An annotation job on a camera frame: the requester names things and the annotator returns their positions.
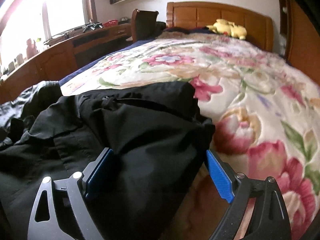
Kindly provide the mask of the red basket on desk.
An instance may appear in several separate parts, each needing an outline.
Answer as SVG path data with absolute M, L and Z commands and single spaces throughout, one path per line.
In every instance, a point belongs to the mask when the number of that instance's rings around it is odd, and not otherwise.
M 109 28 L 109 27 L 113 27 L 113 26 L 116 26 L 116 25 L 118 25 L 118 20 L 117 19 L 109 20 L 109 21 L 103 23 L 103 27 L 104 28 Z

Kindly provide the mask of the floral quilt bedspread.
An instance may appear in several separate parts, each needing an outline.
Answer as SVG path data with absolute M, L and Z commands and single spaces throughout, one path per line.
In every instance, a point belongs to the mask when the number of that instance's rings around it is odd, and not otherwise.
M 319 213 L 319 86 L 277 54 L 180 32 L 105 55 L 60 81 L 63 95 L 185 81 L 216 126 L 212 146 L 249 178 L 276 179 L 293 239 Z

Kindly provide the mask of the wooden desk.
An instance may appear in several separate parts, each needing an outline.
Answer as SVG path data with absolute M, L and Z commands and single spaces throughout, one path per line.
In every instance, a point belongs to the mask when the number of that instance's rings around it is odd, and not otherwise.
M 125 23 L 69 38 L 33 56 L 1 82 L 1 103 L 12 101 L 40 81 L 59 81 L 81 67 L 130 45 Z

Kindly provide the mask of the yellow Pikachu plush toy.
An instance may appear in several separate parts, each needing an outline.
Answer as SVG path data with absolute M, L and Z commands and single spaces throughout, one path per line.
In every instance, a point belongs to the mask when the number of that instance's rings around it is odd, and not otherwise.
M 245 40 L 247 36 L 247 30 L 245 27 L 224 19 L 217 19 L 214 24 L 207 25 L 206 28 L 216 34 L 238 38 L 240 40 Z

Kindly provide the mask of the black coat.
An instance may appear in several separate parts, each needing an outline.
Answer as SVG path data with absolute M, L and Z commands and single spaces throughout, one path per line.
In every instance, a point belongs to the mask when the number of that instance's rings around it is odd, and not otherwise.
M 106 151 L 85 194 L 105 239 L 159 239 L 178 211 L 210 147 L 215 126 L 195 88 L 161 82 L 62 96 L 32 96 L 1 132 L 5 239 L 26 239 L 41 180 L 66 179 Z

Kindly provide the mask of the wooden chair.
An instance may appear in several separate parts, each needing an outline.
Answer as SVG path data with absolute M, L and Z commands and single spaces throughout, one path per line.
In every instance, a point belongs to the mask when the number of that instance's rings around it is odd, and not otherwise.
M 133 43 L 146 40 L 156 31 L 158 11 L 135 9 L 131 18 L 131 34 Z

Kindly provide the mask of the brown louvered wooden wardrobe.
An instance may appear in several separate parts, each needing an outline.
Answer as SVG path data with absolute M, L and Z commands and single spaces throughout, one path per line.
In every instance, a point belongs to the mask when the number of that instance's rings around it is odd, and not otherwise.
M 279 6 L 285 59 L 319 83 L 319 34 L 295 0 L 279 0 Z

